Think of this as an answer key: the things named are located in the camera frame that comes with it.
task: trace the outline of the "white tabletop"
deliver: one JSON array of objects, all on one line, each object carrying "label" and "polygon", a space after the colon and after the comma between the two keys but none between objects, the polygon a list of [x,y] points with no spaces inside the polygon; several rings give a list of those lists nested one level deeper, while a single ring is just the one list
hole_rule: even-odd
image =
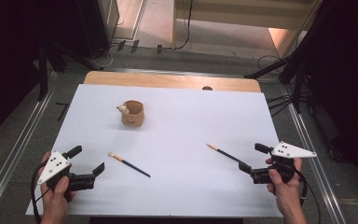
[{"label": "white tabletop", "polygon": [[[145,106],[139,128],[121,123],[116,106],[128,100]],[[70,202],[72,215],[280,217],[265,185],[206,146],[264,168],[269,155],[255,151],[255,143],[278,142],[263,93],[79,85],[52,150],[81,145],[71,159],[77,175],[105,162],[94,189]],[[151,177],[108,157],[110,151]]]}]

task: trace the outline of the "wrist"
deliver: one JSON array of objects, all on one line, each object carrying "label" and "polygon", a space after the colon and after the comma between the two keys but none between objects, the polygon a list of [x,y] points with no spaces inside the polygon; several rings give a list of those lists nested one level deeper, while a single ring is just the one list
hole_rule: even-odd
[{"label": "wrist", "polygon": [[290,207],[282,212],[284,224],[307,224],[301,207]]},{"label": "wrist", "polygon": [[63,224],[65,220],[59,220],[54,217],[43,216],[40,224]]}]

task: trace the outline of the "black curtain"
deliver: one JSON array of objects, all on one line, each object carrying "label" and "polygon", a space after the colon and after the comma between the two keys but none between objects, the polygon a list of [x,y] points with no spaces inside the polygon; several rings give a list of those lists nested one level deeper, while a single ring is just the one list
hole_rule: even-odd
[{"label": "black curtain", "polygon": [[327,140],[358,166],[358,1],[336,2],[307,52],[307,67],[310,89],[339,130]]},{"label": "black curtain", "polygon": [[0,125],[38,82],[39,39],[34,1],[0,1]]}]

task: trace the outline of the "human hand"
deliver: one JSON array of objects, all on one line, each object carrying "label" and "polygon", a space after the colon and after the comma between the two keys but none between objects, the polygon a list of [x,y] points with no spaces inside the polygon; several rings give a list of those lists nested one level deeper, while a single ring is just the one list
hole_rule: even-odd
[{"label": "human hand", "polygon": [[[266,164],[272,164],[272,158],[267,159]],[[298,171],[301,170],[301,164],[302,160],[296,158],[295,167]],[[276,170],[270,169],[268,174],[272,183],[267,184],[267,189],[277,197],[277,206],[283,214],[285,223],[307,223],[300,204],[298,174],[294,174],[287,184],[283,183],[281,175]]]},{"label": "human hand", "polygon": [[[43,157],[43,161],[46,161],[50,157],[51,153],[47,152]],[[48,185],[43,183],[40,186],[42,194],[48,191],[43,196],[43,217],[42,224],[59,224],[64,223],[68,216],[68,202],[64,198],[63,194],[68,189],[69,179],[67,176],[63,176],[60,181],[57,183],[55,190],[48,190]],[[71,192],[71,200],[75,197],[75,192]]]}]

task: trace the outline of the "floor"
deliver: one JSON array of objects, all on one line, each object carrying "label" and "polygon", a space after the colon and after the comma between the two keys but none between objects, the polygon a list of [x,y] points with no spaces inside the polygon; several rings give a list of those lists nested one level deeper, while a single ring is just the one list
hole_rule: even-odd
[{"label": "floor", "polygon": [[[139,40],[140,47],[172,47],[173,1],[164,0],[125,1],[118,0],[118,10],[124,23],[117,26],[117,40]],[[134,18],[139,16],[139,25]],[[176,21],[176,47],[187,38],[187,21]],[[191,35],[181,51],[234,56],[274,61],[278,56],[266,27],[222,24],[207,21],[190,21]]]}]

